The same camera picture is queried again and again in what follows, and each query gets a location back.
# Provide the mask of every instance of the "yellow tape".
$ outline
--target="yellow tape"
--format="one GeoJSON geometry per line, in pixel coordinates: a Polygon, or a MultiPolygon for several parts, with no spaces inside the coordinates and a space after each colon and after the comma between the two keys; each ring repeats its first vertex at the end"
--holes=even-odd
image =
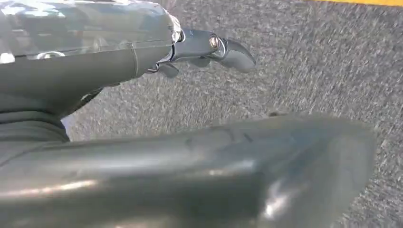
{"type": "Polygon", "coordinates": [[[403,0],[316,0],[316,1],[347,2],[347,3],[382,5],[382,6],[403,6],[403,0]]]}

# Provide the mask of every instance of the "shiny metal surface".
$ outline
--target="shiny metal surface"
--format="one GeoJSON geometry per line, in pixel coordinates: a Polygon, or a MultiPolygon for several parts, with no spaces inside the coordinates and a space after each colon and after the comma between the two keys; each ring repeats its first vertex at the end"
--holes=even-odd
{"type": "Polygon", "coordinates": [[[50,142],[0,164],[0,224],[323,228],[365,187],[374,152],[367,128],[320,116],[50,142]]]}
{"type": "Polygon", "coordinates": [[[1,0],[0,11],[1,63],[51,51],[71,56],[171,46],[181,29],[149,1],[1,0]]]}

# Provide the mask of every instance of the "robotic arm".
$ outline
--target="robotic arm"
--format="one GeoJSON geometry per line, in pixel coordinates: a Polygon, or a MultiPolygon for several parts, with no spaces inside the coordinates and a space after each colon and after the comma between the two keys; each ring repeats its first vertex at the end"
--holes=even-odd
{"type": "Polygon", "coordinates": [[[2,228],[321,228],[373,168],[361,124],[280,115],[154,138],[70,142],[60,118],[177,61],[249,72],[241,44],[158,4],[0,1],[2,228]]]}

